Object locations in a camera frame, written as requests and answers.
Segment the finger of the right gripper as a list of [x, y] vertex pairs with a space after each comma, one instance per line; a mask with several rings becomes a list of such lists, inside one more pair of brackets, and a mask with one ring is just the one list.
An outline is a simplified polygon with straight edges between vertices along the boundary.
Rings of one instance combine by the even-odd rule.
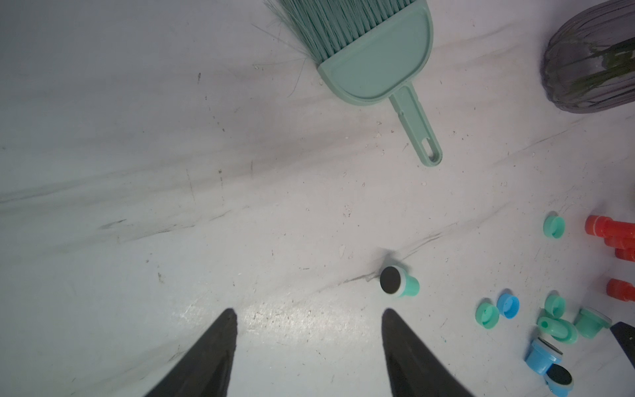
[[610, 331], [631, 365], [635, 367], [635, 327], [624, 322], [617, 322], [610, 327]]

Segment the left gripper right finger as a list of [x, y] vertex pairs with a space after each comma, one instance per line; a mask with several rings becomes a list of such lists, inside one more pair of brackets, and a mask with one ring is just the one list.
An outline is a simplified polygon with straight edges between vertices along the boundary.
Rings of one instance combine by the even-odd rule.
[[393, 396], [471, 395], [393, 309], [383, 312], [381, 333]]

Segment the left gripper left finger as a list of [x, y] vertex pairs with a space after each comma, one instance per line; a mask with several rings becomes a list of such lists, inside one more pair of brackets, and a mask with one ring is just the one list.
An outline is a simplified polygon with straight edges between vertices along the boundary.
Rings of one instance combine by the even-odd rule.
[[236, 351], [237, 316], [224, 310], [175, 367], [147, 393], [152, 396], [225, 396]]

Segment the red stamp cluster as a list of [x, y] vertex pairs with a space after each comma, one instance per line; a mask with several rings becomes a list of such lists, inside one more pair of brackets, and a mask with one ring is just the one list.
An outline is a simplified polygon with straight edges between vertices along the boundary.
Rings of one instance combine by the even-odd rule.
[[615, 256], [623, 261], [635, 262], [635, 249], [618, 249], [614, 250]]

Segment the blue stamp cluster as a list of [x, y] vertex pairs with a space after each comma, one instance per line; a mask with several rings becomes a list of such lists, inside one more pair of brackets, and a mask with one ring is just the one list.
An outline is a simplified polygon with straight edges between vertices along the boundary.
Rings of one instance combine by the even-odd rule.
[[562, 361], [562, 357], [562, 351], [542, 338], [536, 337], [530, 343], [525, 363], [533, 372], [545, 375], [552, 365]]

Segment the blue cap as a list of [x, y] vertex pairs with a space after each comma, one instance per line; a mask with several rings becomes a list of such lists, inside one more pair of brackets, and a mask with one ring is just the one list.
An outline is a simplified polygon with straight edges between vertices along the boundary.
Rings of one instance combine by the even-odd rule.
[[504, 293], [499, 296], [496, 307], [501, 316], [506, 319], [513, 319], [519, 313], [520, 299], [513, 294]]

